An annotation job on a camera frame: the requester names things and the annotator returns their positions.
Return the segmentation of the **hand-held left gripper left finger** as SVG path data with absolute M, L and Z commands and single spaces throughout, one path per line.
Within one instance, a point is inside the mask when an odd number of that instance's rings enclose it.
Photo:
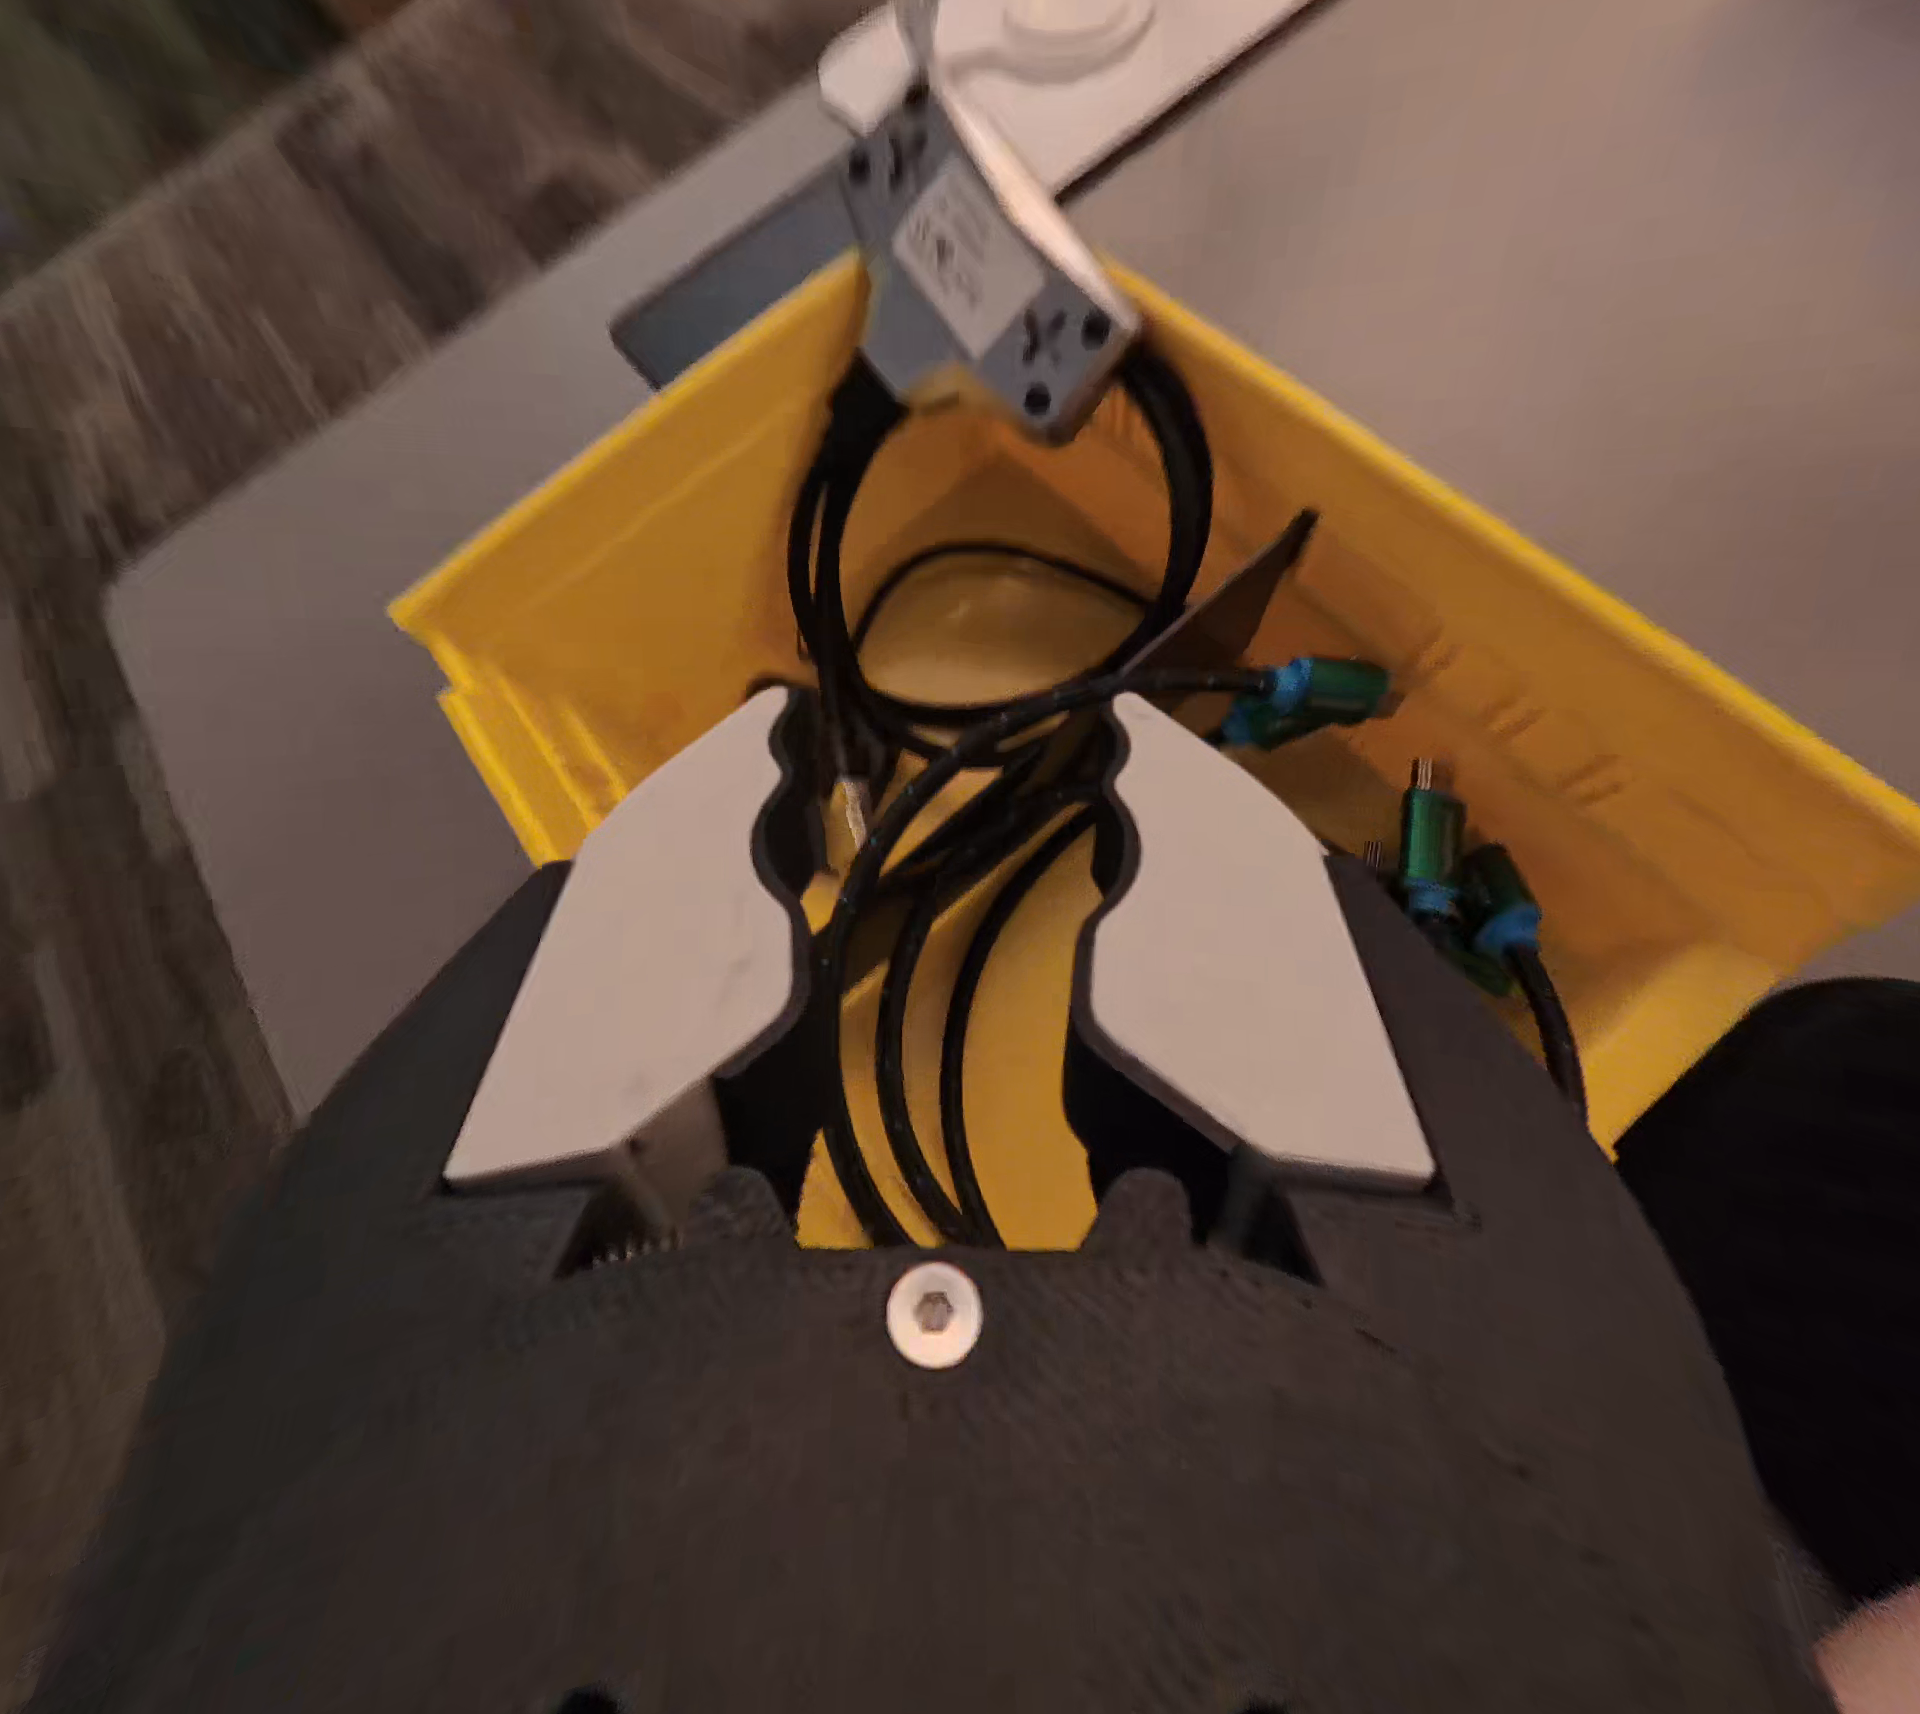
M 804 1013 L 795 807 L 812 698 L 768 686 L 645 778 L 583 842 L 444 1158 L 451 1193 L 608 1180 L 698 1195 L 731 1151 L 738 1082 Z

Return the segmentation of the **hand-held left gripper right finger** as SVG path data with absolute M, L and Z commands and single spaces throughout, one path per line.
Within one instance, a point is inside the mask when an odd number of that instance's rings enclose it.
M 1437 1157 L 1328 848 L 1145 696 L 1107 719 L 1116 860 L 1075 951 L 1072 1041 L 1216 1151 L 1422 1193 Z

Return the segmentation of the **yellow plastic bin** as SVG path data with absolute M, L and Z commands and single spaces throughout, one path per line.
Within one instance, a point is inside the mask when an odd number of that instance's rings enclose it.
M 1356 658 L 1395 709 L 1240 768 L 1323 841 L 1395 841 L 1416 763 L 1545 902 L 1602 1149 L 1740 1013 L 1917 902 L 1917 805 L 1302 382 L 1111 265 L 1213 452 L 1195 600 L 1316 524 L 1249 645 Z M 808 686 L 787 547 L 863 277 L 845 256 L 483 527 L 390 606 L 537 864 L 766 683 Z M 1170 539 L 1140 410 L 1044 452 L 980 407 L 877 456 L 841 547 L 860 670 L 901 704 L 1076 679 L 1126 635 Z

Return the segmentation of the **grey adapter hub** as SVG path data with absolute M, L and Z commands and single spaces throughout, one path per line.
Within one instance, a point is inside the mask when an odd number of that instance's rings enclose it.
M 1014 147 L 919 77 L 838 173 L 877 378 L 903 407 L 993 409 L 1028 442 L 1069 446 L 1143 319 Z

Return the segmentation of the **person's black clothing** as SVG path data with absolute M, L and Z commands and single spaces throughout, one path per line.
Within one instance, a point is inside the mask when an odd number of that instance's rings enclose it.
M 1918 986 L 1745 1014 L 1627 1131 L 1761 1486 L 1853 1607 L 1918 1578 Z

